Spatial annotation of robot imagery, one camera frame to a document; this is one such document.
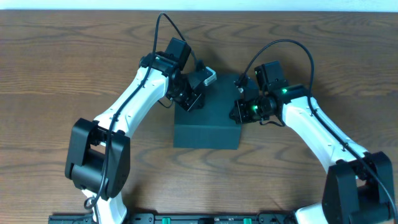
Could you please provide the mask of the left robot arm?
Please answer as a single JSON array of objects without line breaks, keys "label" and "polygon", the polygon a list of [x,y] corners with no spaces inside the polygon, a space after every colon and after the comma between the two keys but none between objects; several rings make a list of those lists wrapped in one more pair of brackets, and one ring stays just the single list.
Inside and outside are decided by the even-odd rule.
[{"label": "left robot arm", "polygon": [[203,108],[204,89],[216,72],[198,61],[192,74],[182,74],[192,53],[184,40],[171,39],[165,51],[141,58],[134,80],[106,111],[73,125],[65,177],[86,196],[83,205],[95,223],[127,218],[121,190],[130,171],[131,138],[153,105],[166,97],[188,112]]}]

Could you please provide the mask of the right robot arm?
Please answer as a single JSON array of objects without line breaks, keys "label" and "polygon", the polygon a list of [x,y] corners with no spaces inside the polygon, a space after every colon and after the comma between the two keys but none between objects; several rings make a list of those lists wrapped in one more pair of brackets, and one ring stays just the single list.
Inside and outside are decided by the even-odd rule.
[{"label": "right robot arm", "polygon": [[290,85],[278,61],[241,75],[235,85],[243,98],[229,117],[236,124],[270,123],[289,127],[305,142],[326,172],[322,200],[302,207],[289,223],[381,223],[397,220],[391,160],[350,139],[318,106],[303,85]]}]

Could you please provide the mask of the black gift box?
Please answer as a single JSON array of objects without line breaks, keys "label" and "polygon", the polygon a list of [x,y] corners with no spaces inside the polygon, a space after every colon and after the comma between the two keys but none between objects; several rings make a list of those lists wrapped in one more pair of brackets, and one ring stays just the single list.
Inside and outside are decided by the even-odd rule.
[{"label": "black gift box", "polygon": [[173,147],[237,150],[241,125],[229,118],[234,101],[240,98],[234,85],[237,79],[233,73],[218,75],[205,89],[202,109],[187,112],[175,105]]}]

